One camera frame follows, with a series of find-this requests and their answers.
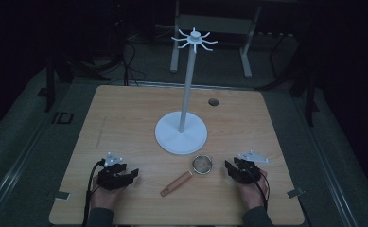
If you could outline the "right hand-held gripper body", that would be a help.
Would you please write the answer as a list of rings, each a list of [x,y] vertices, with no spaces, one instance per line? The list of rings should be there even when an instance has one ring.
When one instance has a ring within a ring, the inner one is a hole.
[[[256,165],[256,163],[267,164],[270,161],[268,158],[262,156],[261,154],[253,150],[247,153],[238,154],[237,158],[251,162],[251,165],[247,168],[239,168],[235,164],[235,167],[237,167],[240,171],[240,178],[236,181],[243,184],[258,182],[261,177],[261,173],[260,168]]]

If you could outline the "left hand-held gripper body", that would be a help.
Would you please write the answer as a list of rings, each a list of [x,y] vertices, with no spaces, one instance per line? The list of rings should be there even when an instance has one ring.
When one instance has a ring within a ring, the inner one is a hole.
[[[98,172],[97,176],[97,184],[104,189],[114,190],[127,186],[123,184],[122,180],[122,176],[127,174],[127,169],[119,174],[109,171],[109,167],[115,164],[122,164],[122,158],[109,152],[105,157],[103,169]]]

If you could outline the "person's left hand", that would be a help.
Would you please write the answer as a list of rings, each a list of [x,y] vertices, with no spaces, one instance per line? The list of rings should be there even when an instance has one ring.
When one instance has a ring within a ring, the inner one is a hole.
[[[123,195],[125,187],[107,190],[97,184],[97,176],[93,178],[90,207],[114,210]]]

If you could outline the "person's right hand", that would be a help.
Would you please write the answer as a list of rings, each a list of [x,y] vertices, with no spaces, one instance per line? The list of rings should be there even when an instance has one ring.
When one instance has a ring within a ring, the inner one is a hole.
[[[248,209],[258,206],[266,207],[270,194],[270,186],[267,182],[267,172],[260,171],[261,177],[257,183],[242,184],[237,183],[239,194]]]

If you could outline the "white hook stand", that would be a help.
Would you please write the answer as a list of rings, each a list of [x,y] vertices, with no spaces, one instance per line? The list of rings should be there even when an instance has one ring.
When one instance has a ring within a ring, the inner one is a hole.
[[[172,38],[172,40],[184,42],[183,45],[178,46],[178,49],[188,47],[182,108],[178,112],[167,113],[161,117],[155,126],[154,135],[159,146],[165,151],[186,155],[201,149],[208,136],[203,120],[188,110],[198,47],[211,51],[211,48],[206,47],[205,44],[216,44],[217,41],[207,41],[206,38],[210,33],[201,34],[195,27],[188,34],[181,30],[179,33],[182,38]]]

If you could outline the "black metal stand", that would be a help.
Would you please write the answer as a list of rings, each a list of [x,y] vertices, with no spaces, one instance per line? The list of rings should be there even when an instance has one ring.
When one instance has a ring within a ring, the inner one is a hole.
[[[62,82],[70,83],[74,78],[71,69],[76,68],[86,78],[107,80],[107,78],[101,76],[100,73],[116,65],[116,61],[109,61],[99,66],[89,66],[61,52],[51,54],[46,61],[45,87],[43,87],[38,94],[38,96],[44,97],[46,100],[44,111],[48,113],[55,103],[55,75],[58,75]]]
[[[305,119],[308,125],[313,127],[313,113],[319,111],[314,101],[318,72],[315,65],[307,57],[307,46],[310,38],[311,35],[308,31],[302,35],[289,64],[280,72],[276,80],[254,89],[256,91],[269,91],[291,80],[292,85],[289,89],[291,97],[300,97],[303,93],[307,94]]]

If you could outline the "wooden handled metal strainer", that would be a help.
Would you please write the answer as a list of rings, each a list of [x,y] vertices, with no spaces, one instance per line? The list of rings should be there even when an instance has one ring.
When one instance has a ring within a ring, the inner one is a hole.
[[[175,179],[172,183],[166,186],[161,192],[160,195],[162,197],[167,196],[168,194],[172,193],[178,187],[186,183],[193,177],[193,174],[205,175],[208,174],[213,167],[212,159],[207,155],[197,155],[194,157],[192,163],[192,168],[182,174],[180,177]]]

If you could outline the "grey metal table frame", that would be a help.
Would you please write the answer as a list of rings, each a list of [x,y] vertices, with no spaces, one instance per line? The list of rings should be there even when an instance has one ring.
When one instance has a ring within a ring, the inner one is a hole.
[[[209,44],[216,44],[217,41],[210,41],[207,37],[212,32],[229,35],[244,35],[245,43],[239,48],[239,56],[245,78],[253,75],[248,52],[255,35],[255,29],[261,14],[262,6],[257,5],[252,13],[252,19],[241,19],[233,17],[206,16],[197,14],[184,14],[181,12],[181,4],[184,0],[175,0],[175,15],[173,28],[173,47],[170,60],[170,72],[176,73],[179,67],[180,50],[193,45],[192,51],[202,47],[211,51]]]

